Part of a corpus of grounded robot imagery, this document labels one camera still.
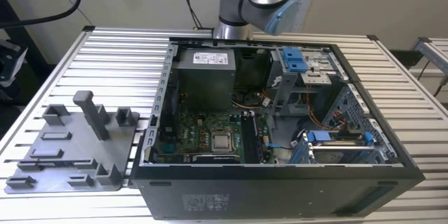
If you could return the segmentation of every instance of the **metal workbench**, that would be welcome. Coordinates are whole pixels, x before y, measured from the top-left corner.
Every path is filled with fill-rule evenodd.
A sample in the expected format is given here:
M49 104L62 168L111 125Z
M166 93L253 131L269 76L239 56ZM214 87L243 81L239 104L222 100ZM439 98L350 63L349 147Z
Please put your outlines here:
M93 90L94 102L107 111L130 106L142 114L135 144L149 124L169 37L210 37L210 31L97 28L85 31L51 77L0 141L0 220L37 223L151 223L151 212L139 190L117 192L9 195L6 179L27 153L45 125L42 114L51 103L70 111L78 90ZM355 223L448 223L448 111L406 71L383 44L367 36L255 34L255 40L338 44L370 91L427 180ZM133 148L129 172L137 147ZM227 223L349 223L333 220L242 220Z
M448 39L422 37L414 50L422 52L442 72L448 75Z

